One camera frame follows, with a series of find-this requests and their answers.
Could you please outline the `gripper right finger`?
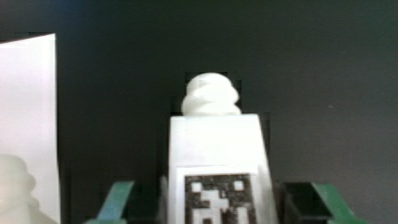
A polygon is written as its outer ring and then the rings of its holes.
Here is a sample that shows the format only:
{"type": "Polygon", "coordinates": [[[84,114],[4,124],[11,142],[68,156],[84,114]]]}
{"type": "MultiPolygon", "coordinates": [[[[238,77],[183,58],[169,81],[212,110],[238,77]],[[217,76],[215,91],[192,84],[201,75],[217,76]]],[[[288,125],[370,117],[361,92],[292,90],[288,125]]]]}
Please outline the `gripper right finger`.
{"type": "Polygon", "coordinates": [[[331,184],[283,185],[283,224],[363,224],[331,184]]]}

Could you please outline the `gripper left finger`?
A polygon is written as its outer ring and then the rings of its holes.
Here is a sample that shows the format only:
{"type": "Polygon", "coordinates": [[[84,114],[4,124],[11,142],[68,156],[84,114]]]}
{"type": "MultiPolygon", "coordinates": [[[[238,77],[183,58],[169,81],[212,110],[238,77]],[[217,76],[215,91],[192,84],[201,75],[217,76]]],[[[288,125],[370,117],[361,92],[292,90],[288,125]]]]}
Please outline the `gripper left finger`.
{"type": "Polygon", "coordinates": [[[121,181],[112,184],[98,215],[84,224],[128,224],[123,213],[134,185],[134,181],[121,181]]]}

